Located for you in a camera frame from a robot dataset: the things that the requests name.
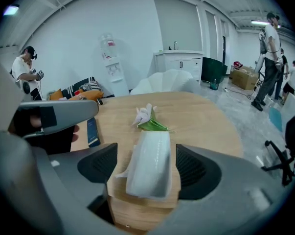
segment tabletop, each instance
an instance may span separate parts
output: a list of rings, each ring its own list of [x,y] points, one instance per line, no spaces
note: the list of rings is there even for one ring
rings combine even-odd
[[[140,136],[141,129],[132,125],[136,107],[146,107],[148,103],[157,106],[157,120],[173,131],[170,133],[172,188],[163,201],[128,195],[125,191],[126,179],[115,178],[127,168],[133,145],[137,144]],[[192,93],[166,92],[103,99],[95,119],[101,143],[118,143],[118,162],[107,182],[113,220],[117,227],[134,233],[152,230],[177,205],[181,184],[175,166],[176,144],[202,147],[237,157],[243,153],[239,135],[222,111],[210,100]],[[72,143],[71,151],[88,148],[87,122],[79,126],[79,139]]]

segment white t-shirt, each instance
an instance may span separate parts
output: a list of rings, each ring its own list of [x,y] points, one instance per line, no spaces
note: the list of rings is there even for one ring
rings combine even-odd
[[[14,63],[12,64],[12,75],[17,80],[21,74],[28,73],[30,74],[29,65],[21,57],[16,57]],[[38,88],[38,85],[35,80],[28,81],[30,85],[30,91]]]
[[[265,55],[265,57],[267,57],[270,60],[275,61],[274,59],[274,55],[272,53],[271,47],[269,45],[269,38],[272,37],[274,39],[274,46],[275,46],[275,51],[276,51],[276,55],[279,56],[280,54],[280,38],[278,33],[276,32],[275,28],[271,25],[268,24],[265,28],[266,31],[266,37],[267,37],[267,53]]]
[[[291,74],[291,76],[288,84],[295,90],[295,67],[290,67],[289,73]]]

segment dark blue book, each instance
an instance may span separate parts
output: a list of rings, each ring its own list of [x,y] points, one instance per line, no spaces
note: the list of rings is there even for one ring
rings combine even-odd
[[[100,145],[96,120],[94,117],[88,120],[88,144],[89,147]]]

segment cardboard box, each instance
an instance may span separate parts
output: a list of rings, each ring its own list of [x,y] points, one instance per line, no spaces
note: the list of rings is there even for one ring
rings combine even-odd
[[[244,90],[253,90],[258,81],[258,74],[254,69],[242,66],[239,70],[234,70],[232,74],[232,84]]]
[[[231,65],[231,70],[230,70],[230,75],[229,75],[229,78],[233,78],[233,72],[236,71],[236,70],[239,70],[240,68],[237,68],[236,66],[234,65]]]

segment black shoe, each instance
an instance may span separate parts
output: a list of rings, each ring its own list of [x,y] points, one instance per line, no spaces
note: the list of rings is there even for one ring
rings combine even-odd
[[[259,103],[257,103],[255,100],[251,103],[252,106],[254,106],[257,110],[259,111],[263,111],[263,108],[261,108],[261,106],[259,105]]]

